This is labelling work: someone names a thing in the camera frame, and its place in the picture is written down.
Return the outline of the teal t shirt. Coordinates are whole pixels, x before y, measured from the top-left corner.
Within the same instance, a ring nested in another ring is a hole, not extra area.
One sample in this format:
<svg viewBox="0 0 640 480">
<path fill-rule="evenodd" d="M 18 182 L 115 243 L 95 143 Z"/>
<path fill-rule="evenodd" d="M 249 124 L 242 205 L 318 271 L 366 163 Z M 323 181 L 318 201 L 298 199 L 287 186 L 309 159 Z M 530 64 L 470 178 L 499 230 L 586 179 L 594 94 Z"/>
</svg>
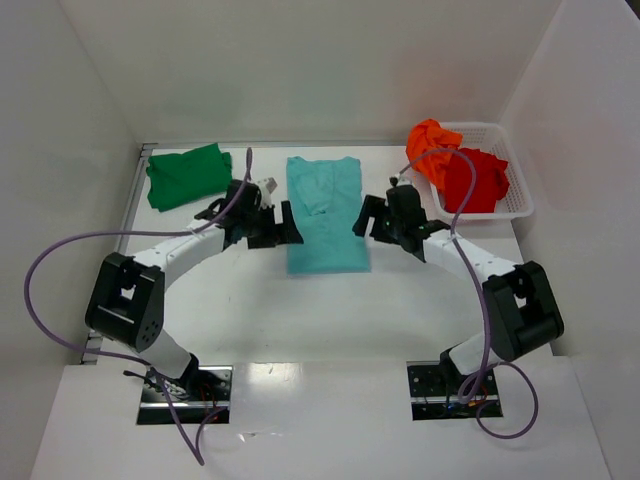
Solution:
<svg viewBox="0 0 640 480">
<path fill-rule="evenodd" d="M 363 202 L 360 160 L 290 157 L 286 180 L 303 238 L 287 249 L 287 272 L 292 276 L 368 272 L 366 243 L 352 231 Z"/>
</svg>

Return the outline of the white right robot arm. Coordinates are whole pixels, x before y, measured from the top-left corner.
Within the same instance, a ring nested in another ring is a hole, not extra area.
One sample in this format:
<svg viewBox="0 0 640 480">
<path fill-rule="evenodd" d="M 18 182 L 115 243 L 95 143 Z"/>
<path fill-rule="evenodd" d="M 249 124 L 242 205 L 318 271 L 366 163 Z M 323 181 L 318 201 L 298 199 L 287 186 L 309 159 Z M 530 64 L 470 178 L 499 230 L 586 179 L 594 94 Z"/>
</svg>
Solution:
<svg viewBox="0 0 640 480">
<path fill-rule="evenodd" d="M 366 196 L 353 232 L 398 245 L 421 262 L 479 287 L 483 331 L 441 355 L 440 363 L 454 375 L 470 376 L 480 370 L 483 360 L 489 366 L 517 360 L 564 333 L 564 321 L 540 264 L 497 257 L 445 222 L 429 220 L 410 184 L 390 188 L 384 198 Z"/>
</svg>

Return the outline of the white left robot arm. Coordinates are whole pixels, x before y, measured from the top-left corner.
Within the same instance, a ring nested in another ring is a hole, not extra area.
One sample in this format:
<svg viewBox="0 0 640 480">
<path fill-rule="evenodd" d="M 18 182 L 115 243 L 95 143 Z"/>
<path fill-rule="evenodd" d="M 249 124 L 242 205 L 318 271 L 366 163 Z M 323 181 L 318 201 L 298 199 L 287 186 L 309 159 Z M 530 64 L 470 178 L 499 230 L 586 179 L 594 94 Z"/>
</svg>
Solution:
<svg viewBox="0 0 640 480">
<path fill-rule="evenodd" d="M 226 196 L 194 216 L 183 235 L 175 235 L 133 256 L 108 255 L 102 262 L 85 314 L 86 325 L 127 346 L 155 371 L 182 390 L 207 380 L 197 357 L 164 329 L 165 293 L 181 276 L 241 240 L 250 249 L 301 244 L 291 204 L 281 203 L 275 220 L 273 178 L 255 183 L 233 180 Z"/>
</svg>

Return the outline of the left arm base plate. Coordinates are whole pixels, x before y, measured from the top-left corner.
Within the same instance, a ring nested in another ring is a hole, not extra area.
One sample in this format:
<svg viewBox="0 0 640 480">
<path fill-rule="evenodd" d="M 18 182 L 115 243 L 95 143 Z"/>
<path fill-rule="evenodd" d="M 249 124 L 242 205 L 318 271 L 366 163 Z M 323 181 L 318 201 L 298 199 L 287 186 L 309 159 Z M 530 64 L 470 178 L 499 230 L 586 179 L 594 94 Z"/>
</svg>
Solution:
<svg viewBox="0 0 640 480">
<path fill-rule="evenodd" d="M 212 424 L 228 424 L 231 411 L 231 366 L 202 366 L 204 383 L 191 393 L 172 384 L 166 386 L 178 419 L 187 425 L 200 424 L 207 416 Z M 146 374 L 143 380 L 136 424 L 140 426 L 173 424 L 169 404 L 156 379 Z"/>
</svg>

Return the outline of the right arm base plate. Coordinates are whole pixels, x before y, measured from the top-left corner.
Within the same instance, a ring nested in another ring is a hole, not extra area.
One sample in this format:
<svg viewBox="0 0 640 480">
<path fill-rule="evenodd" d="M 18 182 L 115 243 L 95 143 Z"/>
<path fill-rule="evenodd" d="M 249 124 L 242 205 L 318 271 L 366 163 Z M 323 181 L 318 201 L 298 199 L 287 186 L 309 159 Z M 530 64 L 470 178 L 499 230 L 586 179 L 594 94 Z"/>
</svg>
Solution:
<svg viewBox="0 0 640 480">
<path fill-rule="evenodd" d="M 435 362 L 409 362 L 406 366 L 413 421 L 502 417 L 495 375 L 490 370 L 474 398 L 463 404 L 457 397 L 458 387 L 448 386 Z"/>
</svg>

